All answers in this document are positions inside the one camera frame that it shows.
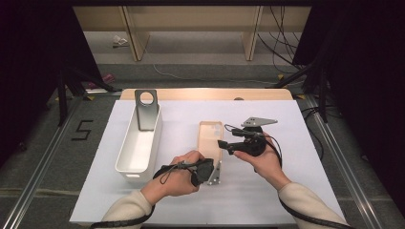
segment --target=white sleeve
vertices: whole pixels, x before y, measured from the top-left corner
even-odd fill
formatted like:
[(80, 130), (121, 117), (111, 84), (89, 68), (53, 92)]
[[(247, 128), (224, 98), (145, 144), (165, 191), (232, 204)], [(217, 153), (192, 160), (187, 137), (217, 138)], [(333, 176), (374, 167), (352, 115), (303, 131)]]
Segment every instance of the white sleeve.
[[(151, 211), (152, 205), (146, 200), (140, 190), (135, 190), (130, 195), (117, 200), (110, 207), (102, 221), (138, 219), (145, 215), (149, 215)], [(140, 227), (141, 224), (119, 228), (139, 229)]]
[[(287, 184), (279, 191), (279, 198), (286, 206), (303, 215), (348, 225), (321, 198), (304, 185), (294, 182)], [(298, 218), (294, 219), (300, 229), (327, 228)]]

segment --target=white tray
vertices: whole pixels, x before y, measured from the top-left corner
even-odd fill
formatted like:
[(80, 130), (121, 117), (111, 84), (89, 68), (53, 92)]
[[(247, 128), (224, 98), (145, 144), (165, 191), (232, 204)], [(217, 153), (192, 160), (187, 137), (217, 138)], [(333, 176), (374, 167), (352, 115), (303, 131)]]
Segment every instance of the white tray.
[(116, 170), (127, 181), (146, 183), (152, 179), (159, 148), (161, 127), (161, 108), (159, 108), (153, 131), (139, 130), (137, 112), (134, 108), (116, 163)]

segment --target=metal bracket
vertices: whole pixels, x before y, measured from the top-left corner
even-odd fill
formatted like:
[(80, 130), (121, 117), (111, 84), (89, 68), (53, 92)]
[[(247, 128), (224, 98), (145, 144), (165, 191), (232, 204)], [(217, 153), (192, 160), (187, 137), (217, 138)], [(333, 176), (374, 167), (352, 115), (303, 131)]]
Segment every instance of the metal bracket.
[(213, 184), (220, 184), (220, 174), (221, 174), (221, 164), (223, 162), (220, 160), (218, 161), (217, 165), (214, 166), (214, 171), (211, 174), (211, 177), (208, 180), (208, 185), (213, 185)]
[(243, 127), (258, 127), (258, 126), (264, 126), (264, 125), (268, 125), (268, 124), (274, 124), (274, 123), (277, 123), (277, 122), (278, 121), (276, 119), (250, 117), (241, 126), (243, 126)]
[[(140, 96), (144, 93), (152, 95), (152, 101), (150, 103), (141, 101)], [(137, 103), (136, 110), (139, 130), (154, 131), (160, 108), (156, 90), (135, 90), (135, 100)]]

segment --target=metal frame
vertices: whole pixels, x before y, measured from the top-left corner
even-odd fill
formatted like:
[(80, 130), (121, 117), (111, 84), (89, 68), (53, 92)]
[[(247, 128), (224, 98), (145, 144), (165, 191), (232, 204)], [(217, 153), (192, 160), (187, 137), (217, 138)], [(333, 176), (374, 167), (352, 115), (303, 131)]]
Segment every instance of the metal frame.
[(27, 212), (32, 202), (36, 189), (38, 188), (39, 184), (41, 183), (43, 177), (47, 173), (47, 170), (53, 161), (53, 156), (55, 155), (60, 145), (60, 142), (62, 141), (63, 136), (65, 135), (65, 132), (70, 124), (70, 120), (72, 116), (75, 114), (75, 111), (78, 105), (80, 104), (81, 100), (82, 97), (74, 98), (69, 114), (67, 115), (63, 124), (61, 126), (58, 126), (55, 134), (53, 135), (53, 139), (51, 140), (47, 150), (45, 151), (44, 155), (39, 161), (35, 171), (33, 172), (30, 178), (30, 181), (24, 188), (23, 192), (21, 193), (21, 196), (18, 198), (18, 200), (12, 207), (10, 215), (6, 220), (6, 223), (3, 225), (3, 229), (18, 228), (21, 220), (23, 219), (25, 213)]
[[(308, 95), (307, 103), (309, 107), (317, 107), (315, 99), (312, 95)], [(321, 130), (322, 136), (327, 142), (331, 154), (336, 161), (337, 167), (340, 170), (340, 173), (345, 179), (346, 185), (349, 188), (349, 191), (352, 194), (353, 200), (356, 203), (358, 210), (360, 211), (361, 216), (363, 217), (367, 228), (372, 229), (382, 229), (382, 224), (376, 215), (376, 212), (373, 208), (373, 205), (368, 200), (365, 192), (361, 188), (359, 181), (357, 180), (356, 175), (354, 174), (349, 162), (346, 160), (345, 155), (339, 147), (336, 139), (328, 123), (325, 123), (319, 114), (315, 114), (315, 120), (318, 124), (319, 129)]]

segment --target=black device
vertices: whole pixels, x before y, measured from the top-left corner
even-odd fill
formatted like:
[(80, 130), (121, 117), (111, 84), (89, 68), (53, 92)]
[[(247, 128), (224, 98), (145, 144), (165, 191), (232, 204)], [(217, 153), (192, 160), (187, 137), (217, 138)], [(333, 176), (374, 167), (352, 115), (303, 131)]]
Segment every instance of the black device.
[(155, 173), (153, 178), (166, 174), (160, 178), (160, 183), (164, 183), (170, 176), (171, 171), (174, 169), (188, 170), (191, 173), (191, 183), (197, 187), (205, 181), (208, 181), (209, 177), (211, 177), (211, 174), (214, 171), (214, 159), (205, 158), (204, 160), (198, 160), (197, 162), (191, 164), (182, 161), (173, 165), (162, 165), (161, 168)]
[(244, 127), (242, 130), (234, 128), (231, 132), (232, 135), (243, 136), (245, 140), (235, 143), (218, 140), (218, 146), (227, 150), (230, 155), (233, 155), (235, 151), (243, 151), (252, 156), (259, 156), (265, 151), (266, 137), (263, 134), (262, 127)]

